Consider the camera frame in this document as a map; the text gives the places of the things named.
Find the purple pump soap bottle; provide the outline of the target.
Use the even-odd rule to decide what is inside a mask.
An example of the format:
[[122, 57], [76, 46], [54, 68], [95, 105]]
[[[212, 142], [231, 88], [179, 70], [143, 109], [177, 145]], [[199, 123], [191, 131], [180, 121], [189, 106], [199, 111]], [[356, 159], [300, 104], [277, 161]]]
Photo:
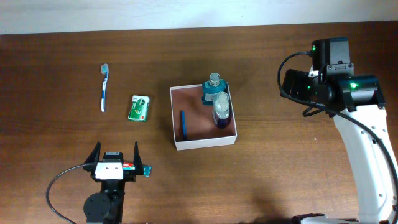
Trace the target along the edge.
[[226, 92], [218, 93], [213, 100], [213, 121], [219, 129], [230, 123], [229, 95]]

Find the blue disposable razor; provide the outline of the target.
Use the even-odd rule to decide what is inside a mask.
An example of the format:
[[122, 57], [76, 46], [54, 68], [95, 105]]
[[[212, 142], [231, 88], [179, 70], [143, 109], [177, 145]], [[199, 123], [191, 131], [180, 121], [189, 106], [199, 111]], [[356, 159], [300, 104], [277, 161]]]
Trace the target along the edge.
[[185, 117], [184, 110], [181, 110], [180, 116], [181, 116], [182, 136], [183, 136], [183, 140], [186, 141], [187, 140], [187, 128], [186, 128], [186, 117]]

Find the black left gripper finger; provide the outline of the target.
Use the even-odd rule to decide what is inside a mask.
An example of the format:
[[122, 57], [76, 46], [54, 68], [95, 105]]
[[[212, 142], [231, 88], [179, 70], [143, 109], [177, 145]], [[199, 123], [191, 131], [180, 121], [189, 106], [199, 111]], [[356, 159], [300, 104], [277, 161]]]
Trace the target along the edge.
[[96, 143], [96, 146], [90, 153], [90, 155], [86, 158], [84, 164], [92, 164], [98, 162], [100, 159], [100, 149], [101, 149], [101, 143], [98, 141]]
[[139, 154], [139, 146], [137, 141], [134, 143], [133, 164], [134, 164], [135, 175], [144, 175], [144, 166]]

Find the teal mouthwash bottle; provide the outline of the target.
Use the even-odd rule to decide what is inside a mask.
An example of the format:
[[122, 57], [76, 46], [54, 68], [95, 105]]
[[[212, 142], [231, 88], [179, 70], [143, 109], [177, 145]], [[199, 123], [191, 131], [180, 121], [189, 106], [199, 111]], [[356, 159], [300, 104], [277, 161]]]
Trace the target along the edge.
[[209, 80], [202, 84], [202, 103], [204, 105], [213, 105], [217, 94], [225, 91], [226, 81], [220, 77], [219, 73], [212, 73]]

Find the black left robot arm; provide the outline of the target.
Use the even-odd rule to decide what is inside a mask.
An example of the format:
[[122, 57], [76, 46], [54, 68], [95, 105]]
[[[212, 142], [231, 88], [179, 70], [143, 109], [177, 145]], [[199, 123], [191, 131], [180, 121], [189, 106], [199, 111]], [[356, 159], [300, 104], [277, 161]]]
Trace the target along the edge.
[[95, 182], [101, 184], [99, 192], [90, 195], [83, 206], [87, 223], [121, 223], [125, 184], [135, 182], [144, 174], [144, 165], [139, 155], [138, 143], [134, 143], [133, 169], [124, 168], [121, 152], [105, 152], [100, 158], [101, 143], [98, 142], [86, 158], [83, 170], [90, 173]]

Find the green Dettol soap box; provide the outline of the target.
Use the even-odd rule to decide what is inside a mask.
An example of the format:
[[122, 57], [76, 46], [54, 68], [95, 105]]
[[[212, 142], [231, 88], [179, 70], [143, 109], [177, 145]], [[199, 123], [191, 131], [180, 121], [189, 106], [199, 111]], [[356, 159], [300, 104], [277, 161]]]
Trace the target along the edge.
[[149, 110], [150, 98], [148, 96], [133, 95], [132, 104], [127, 116], [130, 121], [145, 122]]

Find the blue white toothbrush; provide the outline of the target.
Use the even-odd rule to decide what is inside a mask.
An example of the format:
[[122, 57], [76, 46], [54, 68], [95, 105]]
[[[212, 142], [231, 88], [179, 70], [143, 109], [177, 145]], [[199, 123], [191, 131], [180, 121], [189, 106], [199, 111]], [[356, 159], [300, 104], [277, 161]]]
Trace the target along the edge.
[[109, 66], [107, 63], [102, 64], [101, 66], [101, 73], [104, 75], [104, 80], [102, 82], [102, 92], [101, 92], [101, 112], [105, 112], [106, 108], [106, 86], [108, 82], [108, 76], [109, 76]]

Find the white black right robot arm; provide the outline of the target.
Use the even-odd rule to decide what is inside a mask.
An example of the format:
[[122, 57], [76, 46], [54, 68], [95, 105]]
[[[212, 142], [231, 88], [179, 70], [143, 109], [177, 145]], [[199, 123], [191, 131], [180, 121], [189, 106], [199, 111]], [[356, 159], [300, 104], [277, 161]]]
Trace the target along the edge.
[[325, 113], [334, 120], [358, 193], [352, 222], [397, 223], [397, 161], [379, 80], [355, 75], [346, 37], [315, 40], [303, 55], [312, 58], [311, 69], [278, 75], [281, 97], [305, 105], [304, 117]]

